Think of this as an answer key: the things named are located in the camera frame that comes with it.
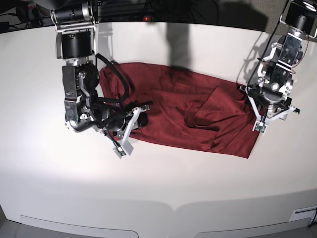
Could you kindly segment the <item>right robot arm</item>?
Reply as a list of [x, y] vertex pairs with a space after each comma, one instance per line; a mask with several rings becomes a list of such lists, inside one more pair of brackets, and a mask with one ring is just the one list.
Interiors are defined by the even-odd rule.
[[[140, 116], [148, 111], [143, 104], [125, 110], [122, 103], [129, 95], [129, 85], [112, 62], [98, 53], [98, 2], [96, 0], [55, 0], [51, 19], [56, 29], [56, 57], [65, 61], [62, 68], [65, 124], [75, 132], [94, 129], [113, 144], [118, 157], [131, 155], [128, 138], [143, 126]], [[119, 79], [123, 95], [117, 99], [99, 97], [97, 63], [101, 60]]]

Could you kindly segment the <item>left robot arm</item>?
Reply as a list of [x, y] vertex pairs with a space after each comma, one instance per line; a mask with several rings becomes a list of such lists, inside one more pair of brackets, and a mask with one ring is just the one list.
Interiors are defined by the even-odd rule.
[[304, 38], [316, 38], [314, 22], [317, 17], [317, 2], [315, 0], [289, 0], [285, 4], [279, 23], [288, 27], [287, 34], [278, 41], [269, 40], [266, 49], [269, 55], [263, 54], [247, 85], [240, 86], [253, 109], [256, 121], [254, 131], [265, 133], [268, 125], [275, 120], [285, 120], [300, 109], [292, 105], [290, 98], [293, 90], [293, 70], [302, 61], [305, 50], [302, 47]]

